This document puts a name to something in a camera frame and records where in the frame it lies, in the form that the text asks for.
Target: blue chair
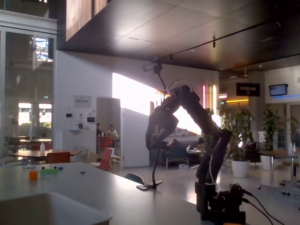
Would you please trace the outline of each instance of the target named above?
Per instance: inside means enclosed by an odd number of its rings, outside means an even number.
[[[142,184],[142,185],[144,185],[144,183],[145,183],[142,177],[140,177],[139,175],[136,175],[134,173],[127,174],[125,176],[125,178],[128,179],[128,180],[132,180],[136,183]]]
[[[188,152],[185,146],[169,146],[166,153],[166,169],[168,169],[168,162],[186,162],[188,165]]]

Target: white planter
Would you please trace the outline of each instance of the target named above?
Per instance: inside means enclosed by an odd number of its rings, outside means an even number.
[[[249,161],[233,161],[232,171],[234,177],[244,178],[248,176]]]
[[[262,169],[271,170],[270,156],[261,156]]]

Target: white bottle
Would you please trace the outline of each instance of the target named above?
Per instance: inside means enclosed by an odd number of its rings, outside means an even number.
[[[44,142],[42,142],[42,144],[40,146],[40,151],[41,151],[41,154],[45,154],[45,145],[44,145]]]
[[[290,145],[289,145],[289,148],[288,148],[288,154],[289,154],[289,155],[292,155],[293,152],[294,152],[294,147],[293,147],[293,144],[292,144],[292,142],[291,142]]]

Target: white tray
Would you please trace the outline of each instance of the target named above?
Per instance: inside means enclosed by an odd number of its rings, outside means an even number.
[[[57,193],[0,201],[0,224],[109,225],[112,216]]]

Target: wall sign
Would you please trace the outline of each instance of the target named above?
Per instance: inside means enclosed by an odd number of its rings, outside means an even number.
[[[74,95],[74,108],[90,109],[90,96],[86,95]]]
[[[236,96],[260,96],[259,83],[236,83]]]

